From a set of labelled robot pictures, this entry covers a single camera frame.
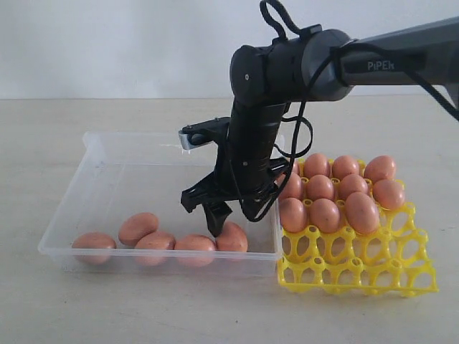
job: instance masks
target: clear plastic container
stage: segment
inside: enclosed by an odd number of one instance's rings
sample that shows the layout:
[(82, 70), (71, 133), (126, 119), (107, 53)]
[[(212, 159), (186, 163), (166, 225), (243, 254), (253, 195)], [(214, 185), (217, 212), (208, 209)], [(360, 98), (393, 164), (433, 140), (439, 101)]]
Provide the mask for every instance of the clear plastic container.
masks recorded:
[[(237, 202), (229, 202), (229, 220), (242, 226), (249, 242), (247, 253), (141, 250), (125, 248), (118, 240), (121, 224), (142, 211), (155, 213), (160, 230), (177, 239), (207, 231), (202, 207), (188, 214), (180, 204), (181, 192), (212, 171), (217, 147), (191, 151), (181, 148), (178, 135), (155, 133), (86, 133), (87, 148), (78, 170), (59, 205), (38, 249), (66, 271), (141, 272), (154, 274), (203, 273), (229, 276), (275, 276), (282, 257), (278, 205), (258, 223), (248, 222)], [(283, 147), (283, 138), (278, 138)], [(73, 241), (89, 231), (114, 238), (117, 249), (73, 249)], [(109, 254), (104, 265), (89, 265), (76, 255)], [(176, 257), (211, 255), (205, 267), (180, 265)], [(168, 257), (157, 267), (142, 267), (135, 256)]]

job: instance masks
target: white table surface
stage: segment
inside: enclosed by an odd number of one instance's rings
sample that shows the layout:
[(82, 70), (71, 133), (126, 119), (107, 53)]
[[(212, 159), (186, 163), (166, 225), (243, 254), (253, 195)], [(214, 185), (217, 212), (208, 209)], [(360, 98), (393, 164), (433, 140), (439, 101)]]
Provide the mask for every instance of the white table surface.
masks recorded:
[(230, 109), (231, 100), (0, 101), (0, 343), (457, 342), (459, 123), (425, 96), (348, 97), (309, 105), (307, 116), (315, 151), (397, 159), (439, 293), (294, 295), (275, 279), (71, 274), (38, 253), (85, 131), (175, 132)]

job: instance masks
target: yellow egg tray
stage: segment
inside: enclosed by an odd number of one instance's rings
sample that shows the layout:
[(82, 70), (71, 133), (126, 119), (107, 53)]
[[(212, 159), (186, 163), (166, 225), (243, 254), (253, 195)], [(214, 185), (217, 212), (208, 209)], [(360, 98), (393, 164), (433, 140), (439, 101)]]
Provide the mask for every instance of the yellow egg tray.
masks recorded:
[[(298, 162), (302, 176), (303, 160)], [(359, 163), (363, 171), (365, 162)], [(339, 181), (333, 182), (339, 187)], [(303, 203), (312, 204), (308, 199)], [(344, 214), (344, 202), (336, 200), (336, 204)], [(396, 211), (377, 205), (381, 225), (369, 235), (355, 232), (345, 216), (339, 231), (332, 234), (312, 225), (294, 234), (283, 230), (280, 285), (292, 292), (321, 288), (335, 295), (351, 290), (365, 295), (399, 292), (404, 297), (437, 292), (435, 268), (427, 255), (427, 232), (415, 225), (415, 205), (406, 202)]]

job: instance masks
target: robotic arm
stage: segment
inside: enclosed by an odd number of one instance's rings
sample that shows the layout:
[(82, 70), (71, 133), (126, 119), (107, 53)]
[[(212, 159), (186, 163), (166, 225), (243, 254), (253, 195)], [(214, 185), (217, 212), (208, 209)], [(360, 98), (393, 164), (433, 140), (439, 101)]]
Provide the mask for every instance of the robotic arm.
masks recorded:
[[(287, 39), (282, 26), (268, 13), (274, 7), (298, 38)], [(191, 213), (202, 205), (214, 237), (239, 200), (244, 215), (259, 221), (285, 187), (293, 168), (296, 140), (306, 102), (337, 101), (356, 85), (421, 85), (459, 120), (459, 17), (437, 21), (367, 39), (352, 39), (321, 25), (299, 29), (277, 0), (263, 0), (265, 21), (278, 33), (267, 47), (240, 47), (231, 59), (229, 75), (234, 102), (231, 117), (188, 125), (179, 132), (184, 149), (214, 142), (218, 146), (214, 170), (182, 192), (181, 204)], [(446, 88), (449, 103), (431, 85)], [(284, 114), (301, 102), (292, 153), (270, 159)], [(277, 186), (275, 180), (286, 174)]]

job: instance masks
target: wall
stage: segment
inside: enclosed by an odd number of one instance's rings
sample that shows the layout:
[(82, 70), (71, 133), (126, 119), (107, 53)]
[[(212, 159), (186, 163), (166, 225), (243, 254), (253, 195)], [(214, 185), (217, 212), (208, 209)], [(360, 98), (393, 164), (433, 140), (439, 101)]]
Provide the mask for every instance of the wall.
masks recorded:
[[(227, 97), (241, 44), (269, 44), (255, 0), (4, 0), (0, 98)], [(458, 15), (457, 0), (284, 0), (300, 27), (364, 38)], [(360, 87), (361, 93), (421, 92)]]

